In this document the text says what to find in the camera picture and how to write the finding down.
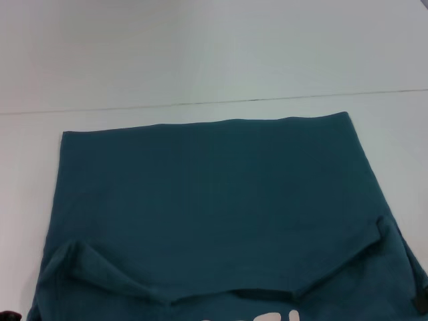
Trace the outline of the teal blue t-shirt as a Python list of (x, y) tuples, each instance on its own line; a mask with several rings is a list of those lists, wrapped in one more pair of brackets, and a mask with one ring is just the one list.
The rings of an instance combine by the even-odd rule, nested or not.
[(65, 132), (53, 199), (27, 321), (428, 321), (345, 112)]

